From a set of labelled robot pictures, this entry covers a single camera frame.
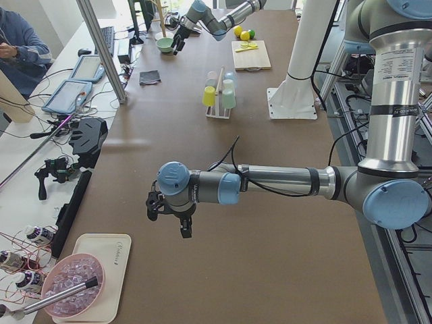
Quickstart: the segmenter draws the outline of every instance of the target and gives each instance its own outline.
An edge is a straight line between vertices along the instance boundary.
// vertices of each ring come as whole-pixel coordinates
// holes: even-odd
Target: person
[[[18,13],[0,7],[0,70],[28,98],[52,63],[51,52]]]

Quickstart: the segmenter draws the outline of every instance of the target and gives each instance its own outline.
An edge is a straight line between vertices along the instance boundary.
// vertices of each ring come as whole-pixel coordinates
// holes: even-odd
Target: robotic arm
[[[264,8],[267,0],[247,0],[217,20],[205,3],[195,0],[186,16],[180,21],[180,27],[174,35],[172,48],[174,55],[183,49],[184,40],[189,37],[198,21],[202,21],[216,41],[221,41],[227,31],[246,19],[247,16]]]
[[[309,8],[314,1],[319,10],[321,0],[308,0]],[[392,230],[412,225],[430,210],[427,192],[415,181],[418,168],[411,152],[421,65],[432,41],[432,0],[351,0],[348,5],[346,43],[358,49],[370,44],[376,52],[368,149],[358,167],[219,165],[212,171],[189,171],[171,162],[158,172],[160,191],[154,182],[148,195],[149,219],[174,214],[187,238],[198,202],[234,204],[247,190],[322,195],[348,203],[372,223]]]

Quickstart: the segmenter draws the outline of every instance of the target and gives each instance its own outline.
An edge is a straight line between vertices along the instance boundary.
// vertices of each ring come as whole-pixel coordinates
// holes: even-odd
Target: tablet
[[[48,113],[71,114],[83,104],[92,90],[92,82],[64,80],[42,107]]]
[[[70,79],[98,82],[105,73],[99,55],[81,55],[71,73]]]

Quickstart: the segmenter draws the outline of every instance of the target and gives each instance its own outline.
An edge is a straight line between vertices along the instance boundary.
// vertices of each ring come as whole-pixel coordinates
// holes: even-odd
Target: wooden table
[[[326,166],[333,139],[323,112],[316,121],[268,116],[266,89],[285,78],[294,12],[260,11],[242,25],[265,40],[273,68],[237,73],[238,106],[229,120],[206,118],[200,102],[207,72],[233,68],[232,32],[220,43],[191,36],[177,56],[147,40],[63,256],[83,233],[131,235],[114,323],[386,323],[348,205],[243,193],[234,206],[200,204],[188,240],[174,216],[154,223],[146,217],[147,192],[162,164],[206,169],[237,135],[237,163]],[[140,86],[139,72],[149,70],[159,70],[161,83]],[[48,322],[39,312],[35,323]]]

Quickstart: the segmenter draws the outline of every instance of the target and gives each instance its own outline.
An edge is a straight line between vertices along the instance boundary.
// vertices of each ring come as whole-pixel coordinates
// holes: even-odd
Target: ice cubes
[[[53,285],[45,294],[45,297],[58,294],[94,276],[98,279],[98,286],[83,290],[48,306],[51,312],[59,317],[67,317],[81,313],[95,300],[101,289],[103,270],[102,266],[95,258],[87,256],[83,259],[74,260],[69,265],[64,265],[60,273],[54,277]]]

